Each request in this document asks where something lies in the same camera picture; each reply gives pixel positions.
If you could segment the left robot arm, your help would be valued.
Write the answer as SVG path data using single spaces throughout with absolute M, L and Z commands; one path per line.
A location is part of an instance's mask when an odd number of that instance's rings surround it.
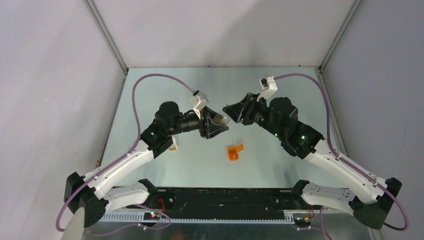
M 84 175 L 74 172 L 67 177 L 65 206 L 73 214 L 84 209 L 83 228 L 94 225 L 106 213 L 126 206 L 142 204 L 153 208 L 158 194 L 149 180 L 142 179 L 128 187 L 115 188 L 115 184 L 174 146 L 176 135 L 198 131 L 208 140 L 228 130 L 226 117 L 205 105 L 182 113 L 176 102 L 166 101 L 159 106 L 152 123 L 139 131 L 134 145 L 122 156 Z

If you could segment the amber glass pill bottle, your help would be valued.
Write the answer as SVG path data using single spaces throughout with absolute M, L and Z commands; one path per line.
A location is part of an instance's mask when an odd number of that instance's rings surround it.
M 214 117 L 213 117 L 213 122 L 216 124 L 220 124 L 220 125 L 225 125 L 227 126 L 230 122 L 230 119 L 228 119 L 226 116 L 221 115 L 219 113 L 217 113 Z

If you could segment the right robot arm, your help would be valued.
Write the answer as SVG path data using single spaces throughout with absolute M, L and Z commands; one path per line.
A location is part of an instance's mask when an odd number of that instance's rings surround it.
M 371 229 L 380 230 L 385 225 L 402 183 L 394 177 L 376 176 L 336 151 L 320 132 L 298 120 L 298 109 L 289 98 L 277 97 L 267 103 L 249 92 L 222 110 L 235 123 L 257 124 L 277 137 L 289 155 L 316 165 L 346 186 L 326 187 L 299 180 L 290 196 L 295 208 L 324 206 L 348 213 Z

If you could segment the orange pill organizer box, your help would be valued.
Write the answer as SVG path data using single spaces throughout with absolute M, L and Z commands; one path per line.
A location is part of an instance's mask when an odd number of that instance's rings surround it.
M 241 143 L 237 146 L 231 146 L 227 148 L 228 157 L 230 161 L 237 161 L 239 160 L 239 152 L 244 150 L 244 145 Z

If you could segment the white pill bottle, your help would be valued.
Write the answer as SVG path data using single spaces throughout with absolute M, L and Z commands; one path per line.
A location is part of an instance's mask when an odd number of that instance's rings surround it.
M 175 135 L 171 136 L 171 140 L 172 140 L 172 144 L 171 146 L 168 148 L 169 151 L 177 151 L 179 149 L 179 145 L 178 145 L 178 141 Z

